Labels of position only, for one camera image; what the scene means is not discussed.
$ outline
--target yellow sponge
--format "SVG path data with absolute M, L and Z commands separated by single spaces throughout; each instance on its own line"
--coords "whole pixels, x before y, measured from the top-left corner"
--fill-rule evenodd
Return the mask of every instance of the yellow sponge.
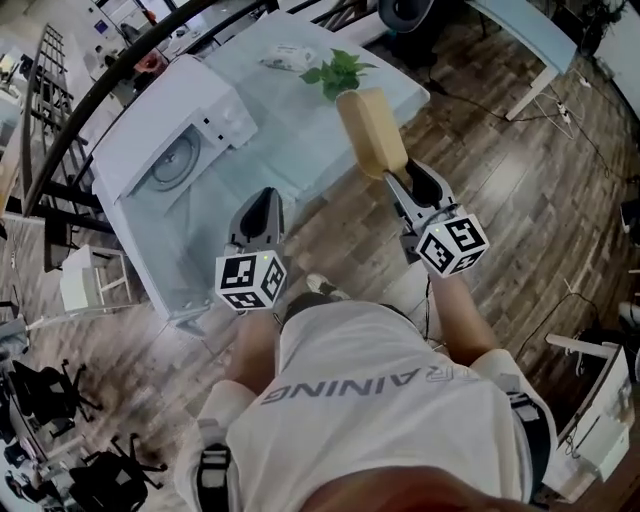
M 367 176 L 381 180 L 384 171 L 405 168 L 407 151 L 382 89 L 347 91 L 338 96 L 336 106 Z

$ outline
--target white t-shirt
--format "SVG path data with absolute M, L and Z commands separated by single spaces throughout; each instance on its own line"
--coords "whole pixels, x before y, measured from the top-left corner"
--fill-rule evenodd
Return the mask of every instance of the white t-shirt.
M 297 512 L 322 485 L 389 466 L 438 467 L 489 495 L 528 500 L 526 438 L 492 382 L 505 374 L 543 408 L 552 450 L 557 444 L 551 413 L 508 352 L 485 354 L 472 369 L 456 365 L 408 320 L 376 304 L 299 313 L 282 332 L 278 368 L 253 401 L 243 386 L 217 384 L 199 418 L 203 437 L 208 416 L 228 426 L 245 512 Z M 220 409 L 234 396 L 234 412 Z M 183 496 L 195 492 L 194 470 L 184 476 L 197 449 L 191 453 L 191 462 L 181 453 L 176 469 Z

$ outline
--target green plant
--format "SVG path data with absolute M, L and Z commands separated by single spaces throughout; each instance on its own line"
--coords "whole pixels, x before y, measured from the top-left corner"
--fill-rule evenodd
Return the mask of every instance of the green plant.
M 305 83 L 315 84 L 322 81 L 322 92 L 331 101 L 343 91 L 360 87 L 360 77 L 365 76 L 363 71 L 367 68 L 375 68 L 373 64 L 358 62 L 359 55 L 350 55 L 343 50 L 331 49 L 333 59 L 330 64 L 322 61 L 319 68 L 311 68 L 300 75 Z

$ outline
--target white chair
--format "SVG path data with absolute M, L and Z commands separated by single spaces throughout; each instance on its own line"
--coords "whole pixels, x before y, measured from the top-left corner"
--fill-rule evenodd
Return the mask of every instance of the white chair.
M 104 267 L 112 256 L 119 259 L 122 277 L 105 283 Z M 123 251 L 90 245 L 83 245 L 69 255 L 62 262 L 62 277 L 60 278 L 60 293 L 65 311 L 95 311 L 133 305 L 125 256 Z M 105 292 L 121 285 L 124 285 L 127 291 L 127 303 L 105 301 Z

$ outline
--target cable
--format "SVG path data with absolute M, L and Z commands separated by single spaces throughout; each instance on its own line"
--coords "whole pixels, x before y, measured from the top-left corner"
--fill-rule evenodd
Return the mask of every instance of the cable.
M 553 94 L 555 94 L 558 98 L 560 98 L 560 95 L 556 92 L 556 90 L 553 88 L 553 86 L 551 84 L 549 84 L 549 88 L 551 89 Z M 600 149 L 598 148 L 598 146 L 595 145 L 595 143 L 591 140 L 591 138 L 587 135 L 587 133 L 584 131 L 584 129 L 582 128 L 582 126 L 578 122 L 578 118 L 575 115 L 575 113 L 573 113 L 571 110 L 569 110 L 569 114 L 573 116 L 574 121 L 576 123 L 576 126 L 578 127 L 578 130 L 580 130 L 580 133 L 584 136 L 584 138 L 589 141 L 589 144 L 591 144 L 591 146 L 595 150 L 596 154 L 598 155 L 598 157 L 602 161 L 602 165 L 604 165 L 604 177 L 605 178 L 609 178 L 611 175 L 613 175 L 618 179 L 625 180 L 626 179 L 625 177 L 623 177 L 622 175 L 620 175 L 618 173 L 615 173 L 615 172 L 613 172 L 611 170 L 611 168 L 607 164 L 607 161 L 604 159 L 604 156 L 602 156 L 602 153 L 600 152 Z
M 565 107 L 564 105 L 562 105 L 560 103 L 560 100 L 556 100 L 554 98 L 551 98 L 554 101 L 556 101 L 556 105 L 558 106 L 558 110 L 560 111 L 560 115 L 563 117 L 563 119 L 565 120 L 565 123 L 567 125 L 567 127 L 569 128 L 569 133 L 567 133 L 558 123 L 556 123 L 553 119 L 551 119 L 549 117 L 549 115 L 544 111 L 544 109 L 540 106 L 540 103 L 538 103 L 538 98 L 533 98 L 533 102 L 536 104 L 536 107 L 538 107 L 540 109 L 540 111 L 544 114 L 544 116 L 547 118 L 547 120 L 553 125 L 555 126 L 558 130 L 560 130 L 564 135 L 566 135 L 566 137 L 569 140 L 574 140 L 575 136 L 573 135 L 573 129 L 571 128 L 571 125 L 567 122 L 567 119 L 569 119 L 569 121 L 571 120 L 568 117 L 568 112 L 569 110 L 567 109 L 567 107 Z
M 436 213 L 434 213 L 433 215 L 431 215 L 431 217 L 429 217 L 426 222 L 424 223 L 425 226 L 428 226 L 429 224 L 431 224 L 431 222 L 433 222 L 433 219 L 435 219 L 436 217 L 439 217 L 440 215 L 446 214 L 446 213 L 450 213 L 450 212 L 455 212 L 458 207 L 460 205 L 458 203 L 451 203 L 448 204 L 447 206 L 440 208 Z
M 16 281 L 18 283 L 18 288 L 20 289 L 20 297 L 18 297 L 18 291 L 16 290 L 15 286 L 13 287 L 13 289 L 14 289 L 15 294 L 16 294 L 16 302 L 18 303 L 18 308 L 19 308 L 19 310 L 21 312 L 24 312 L 24 304 L 22 303 L 22 299 L 24 298 L 24 293 L 23 293 L 24 288 L 22 287 L 22 282 L 21 282 L 21 279 L 20 279 L 20 273 L 18 271 L 18 251 L 17 251 L 18 244 L 16 244 L 16 235 L 15 235 L 15 233 L 13 231 L 11 232 L 11 242 L 12 242 L 12 245 L 13 245 L 12 248 L 11 248 L 11 252 L 13 253 L 13 257 L 14 257 L 14 261 L 15 261 L 15 264 L 14 264 L 12 270 L 16 275 Z
M 428 340 L 429 339 L 429 316 L 430 316 L 430 309 L 431 306 L 429 304 L 429 289 L 431 288 L 431 276 L 429 274 L 427 274 L 427 291 L 425 293 L 425 300 L 427 301 L 427 309 L 425 311 L 425 331 L 424 331 L 424 339 Z
M 565 439 L 565 441 L 567 442 L 567 446 L 564 450 L 564 454 L 567 456 L 570 455 L 572 459 L 580 458 L 579 455 L 576 457 L 577 447 L 575 446 L 575 437 L 577 433 L 578 433 L 578 423 L 576 423 L 575 427 L 571 429 L 571 432 L 567 434 L 567 437 Z
M 578 116 L 573 110 L 571 110 L 569 107 L 567 107 L 566 103 L 560 101 L 560 96 L 556 95 L 556 97 L 554 98 L 553 96 L 550 96 L 547 93 L 541 92 L 538 93 L 538 96 L 544 96 L 545 98 L 549 98 L 550 100 L 553 100 L 556 102 L 556 104 L 560 103 L 568 112 L 571 112 L 573 114 L 573 117 L 575 117 L 576 119 L 578 119 L 579 121 L 584 121 L 584 115 L 585 115 L 585 108 L 584 105 L 582 104 L 582 102 L 580 102 L 580 106 L 582 107 L 582 115 Z
M 526 340 L 524 340 L 524 343 L 522 344 L 522 346 L 520 347 L 520 349 L 518 350 L 518 353 L 516 354 L 516 356 L 514 357 L 514 360 L 517 362 L 518 359 L 520 359 L 520 356 L 522 355 L 522 353 L 524 352 L 524 349 L 527 347 L 527 344 L 529 343 L 529 341 L 531 340 L 531 338 L 533 338 L 535 336 L 535 334 L 538 332 L 538 330 L 540 329 L 540 327 L 542 327 L 545 322 L 547 320 L 549 320 L 549 318 L 551 318 L 551 315 L 553 315 L 556 310 L 560 307 L 560 305 L 567 300 L 569 297 L 580 297 L 583 301 L 585 301 L 586 303 L 590 304 L 593 307 L 593 310 L 595 311 L 596 314 L 596 320 L 598 322 L 598 324 L 600 324 L 600 313 L 598 312 L 598 306 L 596 306 L 592 301 L 590 301 L 589 299 L 587 299 L 584 295 L 582 295 L 581 293 L 578 292 L 572 292 L 569 293 L 567 295 L 565 295 L 564 297 L 562 297 L 562 299 L 560 299 L 560 301 L 558 301 L 558 303 L 553 307 L 553 309 L 549 312 L 549 314 L 547 314 L 547 316 L 544 317 L 544 320 L 542 320 L 542 322 L 540 322 L 538 324 L 538 326 L 533 330 L 533 332 L 527 337 Z
M 589 144 L 591 144 L 591 146 L 593 146 L 593 149 L 595 149 L 596 154 L 600 157 L 600 160 L 602 161 L 602 165 L 604 165 L 604 176 L 605 176 L 605 178 L 609 178 L 611 175 L 613 175 L 613 176 L 615 176 L 616 178 L 618 178 L 620 180 L 626 180 L 626 178 L 624 176 L 622 176 L 622 175 L 620 175 L 620 174 L 618 174 L 616 172 L 613 172 L 611 170 L 611 168 L 607 165 L 607 161 L 602 156 L 602 153 L 600 153 L 600 150 L 598 149 L 598 146 L 596 146 L 595 143 L 589 138 L 589 136 L 586 134 L 586 132 L 584 131 L 582 126 L 580 126 L 577 121 L 576 121 L 576 126 L 578 127 L 578 130 L 580 130 L 580 133 L 582 133 L 582 135 L 584 135 L 584 138 L 589 141 Z
M 484 110 L 487 114 L 495 117 L 496 119 L 499 119 L 500 121 L 505 121 L 507 123 L 520 123 L 520 122 L 523 122 L 523 121 L 534 121 L 536 119 L 548 119 L 549 117 L 558 117 L 558 116 L 560 116 L 560 114 L 554 114 L 552 116 L 533 116 L 533 117 L 525 117 L 525 118 L 522 118 L 522 119 L 512 119 L 510 121 L 509 119 L 506 118 L 505 115 L 496 114 L 495 112 L 492 112 L 490 109 L 488 109 L 484 105 L 481 105 L 480 103 L 477 103 L 477 102 L 473 101 L 472 99 L 465 98 L 464 96 L 458 96 L 457 94 L 451 94 L 444 87 L 442 87 L 442 85 L 439 82 L 437 82 L 436 80 L 431 78 L 431 69 L 429 69 L 429 81 L 426 82 L 426 83 L 423 83 L 422 85 L 424 85 L 424 87 L 426 87 L 429 91 L 435 92 L 437 94 L 440 94 L 441 96 L 445 96 L 445 97 L 448 97 L 448 98 L 452 98 L 454 100 L 458 100 L 458 101 L 463 101 L 465 103 L 469 103 L 470 105 L 473 105 L 474 107 L 477 107 L 477 108 L 479 108 L 481 110 Z
M 598 89 L 593 83 L 589 82 L 589 80 L 587 80 L 587 78 L 580 73 L 580 71 L 578 71 L 576 68 L 571 68 L 569 70 L 569 72 L 574 72 L 575 74 L 577 74 L 580 77 L 580 83 L 584 86 L 584 87 L 588 87 L 590 89 L 593 89 L 594 91 L 596 91 L 600 96 L 602 96 L 607 102 L 609 102 L 609 104 L 611 104 L 613 107 L 615 107 L 615 109 L 618 111 L 618 114 L 621 114 L 620 110 L 618 109 L 618 105 L 611 99 L 609 98 L 609 96 L 607 96 L 605 93 L 603 93 L 600 89 Z

